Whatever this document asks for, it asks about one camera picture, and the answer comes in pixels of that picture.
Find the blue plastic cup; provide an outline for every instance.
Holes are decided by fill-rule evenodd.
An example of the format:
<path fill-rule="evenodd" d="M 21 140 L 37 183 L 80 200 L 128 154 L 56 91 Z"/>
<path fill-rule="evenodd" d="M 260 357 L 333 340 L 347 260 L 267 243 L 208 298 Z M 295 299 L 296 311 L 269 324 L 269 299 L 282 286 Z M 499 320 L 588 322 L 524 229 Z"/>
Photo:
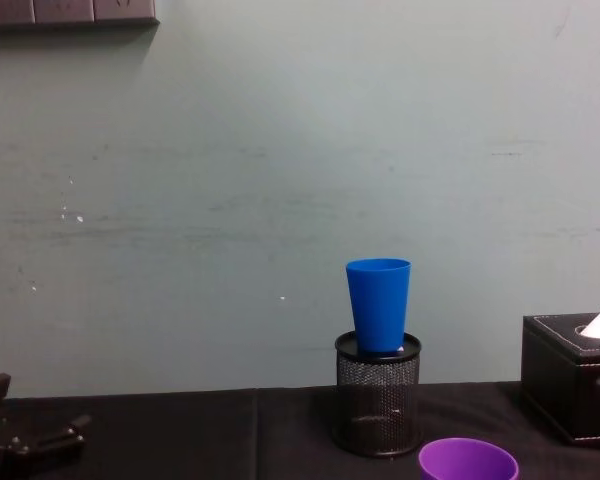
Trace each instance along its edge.
<path fill-rule="evenodd" d="M 395 352 L 404 339 L 411 262 L 370 258 L 347 264 L 358 348 Z"/>

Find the tissue box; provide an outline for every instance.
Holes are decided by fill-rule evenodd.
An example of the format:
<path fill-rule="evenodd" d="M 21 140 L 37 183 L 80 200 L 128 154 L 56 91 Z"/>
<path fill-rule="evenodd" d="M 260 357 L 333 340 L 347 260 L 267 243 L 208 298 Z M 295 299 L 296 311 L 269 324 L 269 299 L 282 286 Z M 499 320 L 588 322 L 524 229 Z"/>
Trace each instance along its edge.
<path fill-rule="evenodd" d="M 596 315 L 524 317 L 523 395 L 574 445 L 600 446 L 600 339 L 579 333 Z"/>

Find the purple cup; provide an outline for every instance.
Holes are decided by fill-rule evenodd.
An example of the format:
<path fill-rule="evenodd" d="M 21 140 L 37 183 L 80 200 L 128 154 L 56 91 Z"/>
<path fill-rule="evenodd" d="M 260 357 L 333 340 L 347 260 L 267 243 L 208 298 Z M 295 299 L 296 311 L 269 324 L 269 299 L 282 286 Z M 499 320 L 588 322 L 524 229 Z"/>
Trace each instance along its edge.
<path fill-rule="evenodd" d="M 422 480 L 517 480 L 518 463 L 509 452 L 472 438 L 445 438 L 418 455 Z"/>

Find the cup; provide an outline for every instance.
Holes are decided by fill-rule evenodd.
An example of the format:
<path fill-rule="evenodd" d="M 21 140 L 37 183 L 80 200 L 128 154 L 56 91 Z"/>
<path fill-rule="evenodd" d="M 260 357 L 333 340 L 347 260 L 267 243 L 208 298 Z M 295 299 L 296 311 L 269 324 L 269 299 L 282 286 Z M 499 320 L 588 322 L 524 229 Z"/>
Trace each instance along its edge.
<path fill-rule="evenodd" d="M 518 463 L 507 451 L 472 438 L 445 438 L 418 455 L 422 480 L 517 480 Z"/>
<path fill-rule="evenodd" d="M 370 258 L 349 262 L 346 270 L 358 348 L 397 351 L 405 332 L 411 263 Z"/>

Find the table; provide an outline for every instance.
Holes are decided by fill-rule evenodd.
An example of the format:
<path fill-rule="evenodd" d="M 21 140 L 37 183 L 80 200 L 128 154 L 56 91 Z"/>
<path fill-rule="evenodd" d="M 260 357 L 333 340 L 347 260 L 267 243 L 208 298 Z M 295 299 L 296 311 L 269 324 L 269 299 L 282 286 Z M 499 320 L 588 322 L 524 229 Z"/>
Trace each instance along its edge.
<path fill-rule="evenodd" d="M 564 445 L 518 402 L 518 383 L 419 387 L 425 442 L 464 436 L 496 443 L 522 480 L 600 480 L 600 450 Z M 418 479 L 417 454 L 394 460 L 337 448 L 328 425 L 334 389 L 263 389 L 15 400 L 9 415 L 40 428 L 93 415 L 78 465 L 40 475 L 67 479 Z"/>

